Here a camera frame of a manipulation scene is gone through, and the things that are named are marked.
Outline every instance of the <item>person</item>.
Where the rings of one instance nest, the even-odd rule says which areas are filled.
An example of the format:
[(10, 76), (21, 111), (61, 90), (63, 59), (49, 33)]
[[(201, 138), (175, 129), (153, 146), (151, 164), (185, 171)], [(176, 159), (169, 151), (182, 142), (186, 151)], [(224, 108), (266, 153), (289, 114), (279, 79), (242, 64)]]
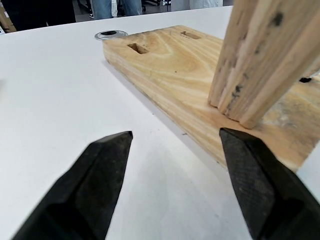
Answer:
[(1, 0), (17, 31), (76, 22), (72, 0)]
[(172, 0), (171, 11), (222, 7), (223, 0)]
[[(142, 14), (141, 0), (121, 0), (127, 16)], [(110, 19), (112, 15), (112, 0), (91, 0), (94, 20)]]

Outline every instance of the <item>pant leg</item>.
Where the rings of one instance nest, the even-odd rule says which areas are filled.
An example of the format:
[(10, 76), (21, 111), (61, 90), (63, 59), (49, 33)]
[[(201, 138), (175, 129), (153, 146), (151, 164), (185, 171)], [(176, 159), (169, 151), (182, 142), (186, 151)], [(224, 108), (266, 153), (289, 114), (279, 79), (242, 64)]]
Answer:
[(94, 20), (112, 18), (111, 0), (91, 0), (91, 8)]
[(142, 15), (141, 0), (121, 0), (127, 16)]
[(37, 0), (2, 0), (15, 29), (23, 31), (46, 27), (42, 5)]
[(189, 10), (190, 3), (189, 0), (171, 0), (171, 11), (182, 11)]

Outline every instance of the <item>floor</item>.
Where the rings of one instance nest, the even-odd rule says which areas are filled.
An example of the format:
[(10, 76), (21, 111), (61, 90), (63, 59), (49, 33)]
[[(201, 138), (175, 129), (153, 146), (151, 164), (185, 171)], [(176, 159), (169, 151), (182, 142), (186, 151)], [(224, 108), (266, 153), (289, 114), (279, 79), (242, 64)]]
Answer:
[[(80, 0), (82, 4), (86, 3), (86, 0)], [(234, 0), (223, 0), (223, 6), (229, 6), (233, 5)], [(143, 14), (157, 14), (157, 13), (164, 13), (164, 12), (170, 12), (171, 11), (171, 6), (163, 6), (163, 3), (161, 1), (160, 6), (157, 6), (154, 3), (145, 2), (145, 9), (146, 11), (143, 12)], [(80, 8), (77, 0), (73, 0), (73, 8), (74, 8), (74, 13), (75, 13), (75, 19), (77, 22), (85, 22), (85, 21), (91, 21), (93, 20), (92, 18), (89, 17), (89, 13), (86, 12), (84, 9)]]

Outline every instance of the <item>dark stain on wood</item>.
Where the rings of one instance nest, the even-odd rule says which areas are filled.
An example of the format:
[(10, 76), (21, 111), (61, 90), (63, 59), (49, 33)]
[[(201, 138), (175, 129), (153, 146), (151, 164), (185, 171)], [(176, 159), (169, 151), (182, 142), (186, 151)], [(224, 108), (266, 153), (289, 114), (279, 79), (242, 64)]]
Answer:
[(246, 31), (246, 32), (245, 32), (245, 34), (243, 35), (242, 40), (246, 40), (246, 38), (247, 38), (247, 34), (248, 34), (248, 31)]
[(241, 86), (241, 85), (237, 85), (235, 86), (235, 92), (236, 93), (240, 93), (241, 89), (243, 88), (244, 86)]
[(240, 16), (239, 16), (238, 20), (236, 21), (236, 25), (237, 25), (237, 26), (239, 25), (240, 20), (241, 20), (243, 14), (244, 14), (244, 11), (242, 10), (242, 11), (240, 12)]
[(238, 61), (238, 58), (236, 57), (236, 58), (234, 59), (234, 61), (233, 61), (233, 67), (234, 67), (234, 68), (235, 68), (236, 65), (237, 65), (237, 61)]
[(248, 75), (247, 75), (245, 72), (244, 72), (242, 75), (244, 76), (244, 78), (245, 78), (246, 80), (249, 79)]
[(278, 11), (275, 14), (275, 17), (271, 20), (271, 25), (279, 27), (284, 19), (284, 14)]

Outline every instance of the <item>jeans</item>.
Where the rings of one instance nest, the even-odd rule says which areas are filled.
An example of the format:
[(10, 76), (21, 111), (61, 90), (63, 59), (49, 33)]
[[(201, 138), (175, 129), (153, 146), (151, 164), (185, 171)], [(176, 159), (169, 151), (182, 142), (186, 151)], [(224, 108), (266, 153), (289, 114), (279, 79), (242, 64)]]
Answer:
[[(127, 16), (142, 14), (141, 0), (121, 0), (121, 2)], [(91, 8), (94, 20), (112, 18), (111, 0), (91, 0)]]

